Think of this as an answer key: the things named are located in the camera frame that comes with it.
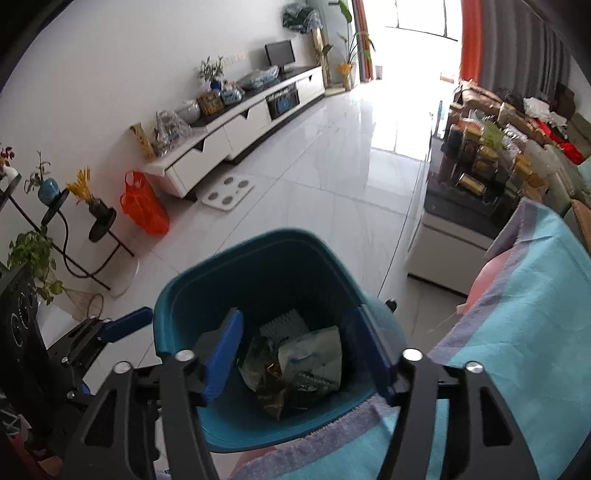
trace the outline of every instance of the speaker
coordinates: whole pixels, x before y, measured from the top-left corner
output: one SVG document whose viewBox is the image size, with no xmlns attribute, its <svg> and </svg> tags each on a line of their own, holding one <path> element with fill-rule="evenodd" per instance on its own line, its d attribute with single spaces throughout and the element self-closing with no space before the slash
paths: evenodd
<svg viewBox="0 0 591 480">
<path fill-rule="evenodd" d="M 31 268 L 20 265 L 0 276 L 0 390 L 39 434 L 48 434 L 55 406 L 50 398 L 49 357 L 37 324 Z"/>
</svg>

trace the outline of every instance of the food package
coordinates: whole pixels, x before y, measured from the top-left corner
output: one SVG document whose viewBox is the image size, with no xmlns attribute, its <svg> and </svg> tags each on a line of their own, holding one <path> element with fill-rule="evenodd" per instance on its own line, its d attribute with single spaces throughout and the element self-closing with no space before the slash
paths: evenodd
<svg viewBox="0 0 591 480">
<path fill-rule="evenodd" d="M 272 82 L 279 75 L 279 67 L 273 65 L 266 70 L 255 70 L 238 80 L 238 85 L 245 90 L 256 90 L 264 84 Z"/>
<path fill-rule="evenodd" d="M 503 132 L 490 120 L 484 122 L 481 143 L 491 147 L 496 151 L 501 151 L 503 147 Z"/>
<path fill-rule="evenodd" d="M 290 334 L 307 331 L 299 319 L 292 310 L 263 325 L 261 331 L 274 336 L 282 345 L 277 348 L 271 338 L 256 336 L 244 359 L 237 361 L 246 386 L 277 420 L 284 412 L 307 410 L 340 387 L 342 347 L 338 328 L 285 340 Z"/>
<path fill-rule="evenodd" d="M 283 380 L 291 383 L 300 372 L 325 378 L 340 387 L 343 351 L 339 328 L 332 326 L 307 333 L 279 347 Z"/>
</svg>

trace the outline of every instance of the vase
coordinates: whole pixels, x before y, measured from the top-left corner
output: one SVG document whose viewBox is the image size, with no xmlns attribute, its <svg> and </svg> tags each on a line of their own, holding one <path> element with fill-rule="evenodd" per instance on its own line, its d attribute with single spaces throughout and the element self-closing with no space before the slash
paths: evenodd
<svg viewBox="0 0 591 480">
<path fill-rule="evenodd" d="M 51 203 L 59 196 L 60 186 L 55 179 L 45 179 L 39 187 L 37 197 L 41 200 L 43 205 L 50 206 Z"/>
<path fill-rule="evenodd" d="M 345 87 L 347 92 L 353 90 L 353 79 L 351 78 L 351 73 L 343 75 L 343 87 Z"/>
<path fill-rule="evenodd" d="M 95 197 L 92 197 L 88 201 L 88 211 L 97 220 L 101 220 L 111 214 L 109 207 L 105 205 L 105 202 Z"/>
<path fill-rule="evenodd" d="M 209 83 L 209 87 L 211 88 L 211 90 L 217 90 L 218 92 L 222 91 L 222 82 L 220 82 L 219 80 L 212 80 Z"/>
</svg>

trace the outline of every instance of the blanket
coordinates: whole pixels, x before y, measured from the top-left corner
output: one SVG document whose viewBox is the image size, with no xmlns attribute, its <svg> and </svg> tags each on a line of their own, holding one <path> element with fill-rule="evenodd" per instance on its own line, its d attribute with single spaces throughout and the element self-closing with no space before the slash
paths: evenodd
<svg viewBox="0 0 591 480">
<path fill-rule="evenodd" d="M 487 253 L 513 247 L 504 270 L 435 347 L 433 360 L 478 360 L 504 396 L 542 480 L 560 476 L 591 430 L 591 260 L 550 209 L 523 200 Z M 397 408 L 372 397 L 338 421 L 245 464 L 236 480 L 373 480 Z M 440 400 L 428 479 L 440 476 L 447 402 Z"/>
</svg>

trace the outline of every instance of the plastic bag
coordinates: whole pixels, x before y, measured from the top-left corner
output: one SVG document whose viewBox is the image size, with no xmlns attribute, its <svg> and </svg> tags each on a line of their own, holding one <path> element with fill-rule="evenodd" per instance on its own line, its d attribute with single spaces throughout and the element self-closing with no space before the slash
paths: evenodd
<svg viewBox="0 0 591 480">
<path fill-rule="evenodd" d="M 119 202 L 123 213 L 149 235 L 164 235 L 170 229 L 168 213 L 156 197 L 146 176 L 139 171 L 125 174 L 125 193 Z"/>
<path fill-rule="evenodd" d="M 525 114 L 533 118 L 539 118 L 543 122 L 547 122 L 550 117 L 550 105 L 537 98 L 525 98 L 523 100 L 525 106 Z"/>
<path fill-rule="evenodd" d="M 278 75 L 279 67 L 273 65 L 267 70 L 255 70 L 254 72 L 250 72 L 248 75 L 238 80 L 237 83 L 245 90 L 256 90 L 257 88 L 261 88 L 264 84 L 275 80 Z"/>
<path fill-rule="evenodd" d="M 312 28 L 322 28 L 317 9 L 306 4 L 289 4 L 283 13 L 283 26 L 294 32 L 307 34 Z"/>
</svg>

